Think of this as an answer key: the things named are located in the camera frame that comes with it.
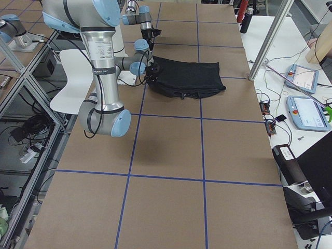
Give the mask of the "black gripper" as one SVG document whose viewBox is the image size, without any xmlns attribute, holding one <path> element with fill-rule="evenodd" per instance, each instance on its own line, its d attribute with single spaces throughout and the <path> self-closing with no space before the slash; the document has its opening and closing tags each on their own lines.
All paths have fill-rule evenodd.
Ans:
<svg viewBox="0 0 332 249">
<path fill-rule="evenodd" d="M 146 40 L 147 42 L 152 41 L 152 39 L 153 39 L 152 29 L 143 29 L 143 30 L 141 30 L 142 39 Z"/>
</svg>

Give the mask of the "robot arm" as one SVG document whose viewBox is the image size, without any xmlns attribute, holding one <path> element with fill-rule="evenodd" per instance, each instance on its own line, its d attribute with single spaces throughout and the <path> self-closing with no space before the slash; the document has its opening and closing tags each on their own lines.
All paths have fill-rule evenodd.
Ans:
<svg viewBox="0 0 332 249">
<path fill-rule="evenodd" d="M 152 24 L 150 8 L 147 5 L 139 6 L 137 1 L 127 1 L 125 14 L 122 16 L 124 25 L 140 25 L 142 38 L 153 43 L 153 39 L 160 35 L 161 30 L 155 29 Z"/>
<path fill-rule="evenodd" d="M 153 62 L 149 7 L 143 5 L 137 12 L 131 9 L 121 15 L 117 1 L 44 1 L 43 19 L 57 31 L 79 33 L 87 51 L 95 90 L 82 102 L 78 112 L 85 133 L 124 136 L 131 113 L 119 99 L 117 79 L 122 71 L 141 76 Z M 115 56 L 112 38 L 120 23 L 141 26 L 142 38 L 134 43 L 136 52 L 132 57 Z"/>
</svg>

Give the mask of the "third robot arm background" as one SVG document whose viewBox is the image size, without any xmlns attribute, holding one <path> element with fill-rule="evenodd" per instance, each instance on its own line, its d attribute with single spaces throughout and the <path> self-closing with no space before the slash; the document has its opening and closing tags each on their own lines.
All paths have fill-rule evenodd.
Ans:
<svg viewBox="0 0 332 249">
<path fill-rule="evenodd" d="M 27 32 L 17 15 L 1 16 L 1 38 L 12 51 L 32 52 L 43 43 L 42 37 Z"/>
</svg>

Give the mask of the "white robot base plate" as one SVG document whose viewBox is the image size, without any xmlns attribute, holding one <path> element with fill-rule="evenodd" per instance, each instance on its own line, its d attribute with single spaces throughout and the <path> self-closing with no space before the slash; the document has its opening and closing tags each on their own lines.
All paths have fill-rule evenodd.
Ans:
<svg viewBox="0 0 332 249">
<path fill-rule="evenodd" d="M 115 53 L 114 60 L 118 84 L 134 86 L 137 76 L 129 71 L 129 67 L 133 62 L 132 57 L 129 57 L 124 51 L 121 51 Z"/>
</svg>

